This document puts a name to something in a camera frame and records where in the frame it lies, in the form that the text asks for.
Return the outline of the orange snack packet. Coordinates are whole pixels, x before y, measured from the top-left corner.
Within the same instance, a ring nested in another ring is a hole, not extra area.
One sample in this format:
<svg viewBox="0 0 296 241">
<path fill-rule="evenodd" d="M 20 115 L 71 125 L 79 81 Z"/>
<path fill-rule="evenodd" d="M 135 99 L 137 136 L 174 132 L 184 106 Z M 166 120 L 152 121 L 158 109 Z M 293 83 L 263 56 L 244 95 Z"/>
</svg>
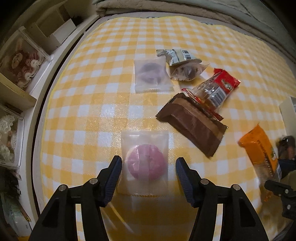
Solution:
<svg viewBox="0 0 296 241">
<path fill-rule="evenodd" d="M 246 150 L 259 179 L 261 199 L 267 202 L 273 194 L 264 187 L 265 182 L 281 180 L 281 168 L 275 150 L 260 125 L 241 137 L 238 144 Z"/>
</svg>

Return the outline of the framed white doll box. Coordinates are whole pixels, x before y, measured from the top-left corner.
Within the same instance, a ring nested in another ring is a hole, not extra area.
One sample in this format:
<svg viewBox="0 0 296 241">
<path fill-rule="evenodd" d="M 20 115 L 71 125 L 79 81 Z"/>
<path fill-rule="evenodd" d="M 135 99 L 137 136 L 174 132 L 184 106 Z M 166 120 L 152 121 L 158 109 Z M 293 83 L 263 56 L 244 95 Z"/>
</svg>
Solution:
<svg viewBox="0 0 296 241">
<path fill-rule="evenodd" d="M 1 104 L 1 166 L 17 170 L 21 164 L 24 119 Z"/>
</svg>

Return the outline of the dark mooncake tray pack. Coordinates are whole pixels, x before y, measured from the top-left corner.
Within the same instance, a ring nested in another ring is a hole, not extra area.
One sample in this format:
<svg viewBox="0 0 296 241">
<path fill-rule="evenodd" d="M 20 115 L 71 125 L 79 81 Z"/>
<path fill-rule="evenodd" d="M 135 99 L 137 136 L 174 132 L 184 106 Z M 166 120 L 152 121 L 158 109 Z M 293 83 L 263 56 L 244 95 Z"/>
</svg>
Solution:
<svg viewBox="0 0 296 241">
<path fill-rule="evenodd" d="M 285 136 L 280 138 L 277 143 L 279 159 L 294 160 L 295 159 L 295 138 L 293 136 Z"/>
</svg>

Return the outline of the brown snack bar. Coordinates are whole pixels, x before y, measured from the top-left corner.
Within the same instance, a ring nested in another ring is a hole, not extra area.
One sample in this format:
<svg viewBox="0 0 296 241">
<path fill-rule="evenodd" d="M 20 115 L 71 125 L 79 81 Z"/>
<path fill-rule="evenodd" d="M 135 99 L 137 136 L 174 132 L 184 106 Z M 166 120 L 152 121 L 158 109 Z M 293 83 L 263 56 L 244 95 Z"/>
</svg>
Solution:
<svg viewBox="0 0 296 241">
<path fill-rule="evenodd" d="M 167 122 L 190 140 L 206 157 L 213 157 L 227 126 L 209 118 L 183 93 L 178 93 L 156 114 L 159 121 Z"/>
</svg>

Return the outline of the folded grey beige blankets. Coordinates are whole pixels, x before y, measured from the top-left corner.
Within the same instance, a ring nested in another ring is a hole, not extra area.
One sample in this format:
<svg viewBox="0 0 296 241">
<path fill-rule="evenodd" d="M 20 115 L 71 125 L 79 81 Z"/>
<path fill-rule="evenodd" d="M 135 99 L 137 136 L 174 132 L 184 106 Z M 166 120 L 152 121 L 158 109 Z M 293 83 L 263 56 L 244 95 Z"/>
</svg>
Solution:
<svg viewBox="0 0 296 241">
<path fill-rule="evenodd" d="M 222 21 L 279 49 L 295 62 L 295 41 L 262 1 L 93 1 L 100 16 L 132 11 L 160 11 Z"/>
</svg>

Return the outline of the pink round cookie packet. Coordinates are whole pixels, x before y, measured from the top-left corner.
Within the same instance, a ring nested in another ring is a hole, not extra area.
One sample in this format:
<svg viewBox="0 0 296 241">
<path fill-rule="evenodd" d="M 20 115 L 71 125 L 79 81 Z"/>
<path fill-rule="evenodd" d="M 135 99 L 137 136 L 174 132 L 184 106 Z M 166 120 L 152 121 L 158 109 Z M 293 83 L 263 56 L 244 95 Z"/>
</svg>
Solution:
<svg viewBox="0 0 296 241">
<path fill-rule="evenodd" d="M 168 192 L 169 133 L 121 132 L 122 171 L 117 190 L 131 196 L 165 196 Z"/>
</svg>

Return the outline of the white storage box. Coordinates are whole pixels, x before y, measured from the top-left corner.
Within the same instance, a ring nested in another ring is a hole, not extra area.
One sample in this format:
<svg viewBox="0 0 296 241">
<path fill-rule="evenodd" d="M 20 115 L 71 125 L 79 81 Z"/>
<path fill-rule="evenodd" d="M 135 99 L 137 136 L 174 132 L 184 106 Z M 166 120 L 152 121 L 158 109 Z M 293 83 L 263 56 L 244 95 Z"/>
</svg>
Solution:
<svg viewBox="0 0 296 241">
<path fill-rule="evenodd" d="M 71 19 L 67 21 L 53 19 L 45 20 L 40 25 L 31 24 L 36 41 L 49 53 L 60 47 L 75 29 L 76 26 Z"/>
</svg>

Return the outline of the yellow checkered mat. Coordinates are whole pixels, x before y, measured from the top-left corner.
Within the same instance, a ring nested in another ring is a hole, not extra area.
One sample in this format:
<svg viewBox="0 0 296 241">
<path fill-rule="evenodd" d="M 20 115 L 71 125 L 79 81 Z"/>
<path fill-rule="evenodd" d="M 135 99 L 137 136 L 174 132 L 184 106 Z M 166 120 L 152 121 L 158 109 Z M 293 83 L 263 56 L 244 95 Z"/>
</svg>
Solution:
<svg viewBox="0 0 296 241">
<path fill-rule="evenodd" d="M 221 68 L 240 80 L 222 105 L 227 131 L 208 159 L 167 123 L 158 111 L 181 90 L 136 93 L 134 61 L 154 58 L 158 49 L 186 49 L 208 64 L 198 82 Z M 196 209 L 179 187 L 175 161 L 219 186 L 239 184 L 273 239 L 288 224 L 281 200 L 263 202 L 257 175 L 239 139 L 260 125 L 270 141 L 285 135 L 279 105 L 295 96 L 295 77 L 287 62 L 264 42 L 230 28 L 207 25 L 182 16 L 115 18 L 93 30 L 70 58 L 46 109 L 39 154 L 43 199 L 57 187 L 84 184 L 121 154 L 123 130 L 169 132 L 169 191 L 164 197 L 115 194 L 102 210 L 110 240 L 187 240 Z"/>
</svg>

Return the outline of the framed red doll box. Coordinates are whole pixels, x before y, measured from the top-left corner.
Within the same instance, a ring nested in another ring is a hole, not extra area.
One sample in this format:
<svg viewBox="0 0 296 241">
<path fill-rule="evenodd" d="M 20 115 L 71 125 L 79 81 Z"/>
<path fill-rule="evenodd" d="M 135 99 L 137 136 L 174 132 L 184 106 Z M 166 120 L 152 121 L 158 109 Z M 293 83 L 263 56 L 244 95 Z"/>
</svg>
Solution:
<svg viewBox="0 0 296 241">
<path fill-rule="evenodd" d="M 43 62 L 51 60 L 51 56 L 21 26 L 1 47 L 1 74 L 19 88 L 25 89 Z"/>
</svg>

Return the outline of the wooden side shelf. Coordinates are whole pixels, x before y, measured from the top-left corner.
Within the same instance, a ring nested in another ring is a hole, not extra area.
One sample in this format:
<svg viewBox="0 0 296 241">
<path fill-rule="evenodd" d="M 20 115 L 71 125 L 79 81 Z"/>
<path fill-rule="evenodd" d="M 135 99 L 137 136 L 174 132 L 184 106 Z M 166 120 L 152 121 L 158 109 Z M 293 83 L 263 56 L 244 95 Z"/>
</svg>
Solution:
<svg viewBox="0 0 296 241">
<path fill-rule="evenodd" d="M 76 29 L 66 1 L 1 1 L 1 104 L 21 113 L 53 52 Z"/>
</svg>

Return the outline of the clear dark candy packet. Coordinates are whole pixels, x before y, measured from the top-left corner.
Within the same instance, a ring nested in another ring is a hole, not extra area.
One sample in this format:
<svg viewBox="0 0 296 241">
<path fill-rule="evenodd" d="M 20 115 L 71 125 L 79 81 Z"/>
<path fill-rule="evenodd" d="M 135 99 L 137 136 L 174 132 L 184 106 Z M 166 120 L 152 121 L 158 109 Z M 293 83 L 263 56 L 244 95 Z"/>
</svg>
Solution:
<svg viewBox="0 0 296 241">
<path fill-rule="evenodd" d="M 171 78 L 178 81 L 192 81 L 200 76 L 208 66 L 208 64 L 201 63 L 183 64 L 173 71 Z"/>
</svg>

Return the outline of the red snack packet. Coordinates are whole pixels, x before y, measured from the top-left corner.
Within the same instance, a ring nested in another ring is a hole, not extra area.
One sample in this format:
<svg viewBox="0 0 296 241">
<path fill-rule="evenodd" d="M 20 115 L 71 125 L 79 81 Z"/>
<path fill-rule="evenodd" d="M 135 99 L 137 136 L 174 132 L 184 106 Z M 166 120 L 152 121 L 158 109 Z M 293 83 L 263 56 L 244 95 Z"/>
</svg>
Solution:
<svg viewBox="0 0 296 241">
<path fill-rule="evenodd" d="M 197 102 L 204 111 L 214 115 L 240 83 L 226 70 L 214 68 L 214 73 L 209 79 L 192 89 L 183 88 L 182 92 Z"/>
</svg>

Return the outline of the silver white snack packet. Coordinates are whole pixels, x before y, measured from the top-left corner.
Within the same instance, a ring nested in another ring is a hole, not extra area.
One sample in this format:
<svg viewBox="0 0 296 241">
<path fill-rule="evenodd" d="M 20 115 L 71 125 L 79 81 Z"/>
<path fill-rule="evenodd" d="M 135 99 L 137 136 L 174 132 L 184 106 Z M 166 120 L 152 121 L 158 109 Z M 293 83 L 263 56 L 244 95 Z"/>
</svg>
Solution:
<svg viewBox="0 0 296 241">
<path fill-rule="evenodd" d="M 177 66 L 192 61 L 202 63 L 200 58 L 195 57 L 195 55 L 186 49 L 157 49 L 156 54 L 158 57 L 165 56 L 166 63 L 169 66 Z"/>
</svg>

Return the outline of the white cardboard box tray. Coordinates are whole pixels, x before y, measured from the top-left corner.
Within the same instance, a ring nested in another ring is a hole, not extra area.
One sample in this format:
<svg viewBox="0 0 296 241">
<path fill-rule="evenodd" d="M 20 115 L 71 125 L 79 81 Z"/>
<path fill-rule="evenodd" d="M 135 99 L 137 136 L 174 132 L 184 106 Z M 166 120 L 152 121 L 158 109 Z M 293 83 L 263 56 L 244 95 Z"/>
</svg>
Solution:
<svg viewBox="0 0 296 241">
<path fill-rule="evenodd" d="M 279 105 L 279 108 L 287 135 L 296 138 L 295 97 L 289 96 Z"/>
</svg>

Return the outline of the purple round cookie packet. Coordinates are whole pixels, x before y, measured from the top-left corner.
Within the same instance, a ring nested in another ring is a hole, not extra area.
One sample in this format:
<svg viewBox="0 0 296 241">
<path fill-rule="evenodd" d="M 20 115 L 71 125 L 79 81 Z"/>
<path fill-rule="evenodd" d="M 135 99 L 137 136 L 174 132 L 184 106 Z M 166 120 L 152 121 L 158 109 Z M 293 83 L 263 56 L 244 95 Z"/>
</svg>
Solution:
<svg viewBox="0 0 296 241">
<path fill-rule="evenodd" d="M 167 73 L 165 56 L 134 61 L 135 92 L 171 92 L 173 84 Z"/>
</svg>

